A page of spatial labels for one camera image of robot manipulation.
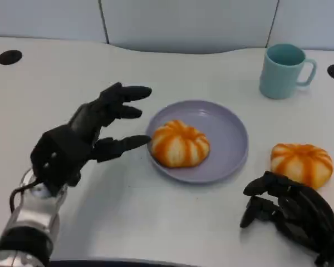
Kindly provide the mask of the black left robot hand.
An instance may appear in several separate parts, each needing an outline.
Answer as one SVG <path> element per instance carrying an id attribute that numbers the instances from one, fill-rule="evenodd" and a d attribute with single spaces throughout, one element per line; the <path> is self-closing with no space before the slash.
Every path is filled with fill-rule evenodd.
<path id="1" fill-rule="evenodd" d="M 134 119 L 142 115 L 131 101 L 151 95 L 145 86 L 123 86 L 117 82 L 103 90 L 99 97 L 84 103 L 67 124 L 45 132 L 31 152 L 31 163 L 37 180 L 56 196 L 65 186 L 76 186 L 80 171 L 90 161 L 109 161 L 124 152 L 146 145 L 148 135 L 135 135 L 121 140 L 100 139 L 100 131 L 117 119 Z"/>

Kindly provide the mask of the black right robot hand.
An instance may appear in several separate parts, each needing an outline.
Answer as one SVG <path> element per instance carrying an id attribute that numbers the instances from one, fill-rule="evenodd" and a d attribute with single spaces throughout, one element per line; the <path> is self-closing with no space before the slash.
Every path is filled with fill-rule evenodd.
<path id="1" fill-rule="evenodd" d="M 283 236 L 317 253 L 316 266 L 334 266 L 334 212 L 316 190 L 266 171 L 243 193 L 250 199 L 241 228 L 254 220 L 272 222 Z"/>

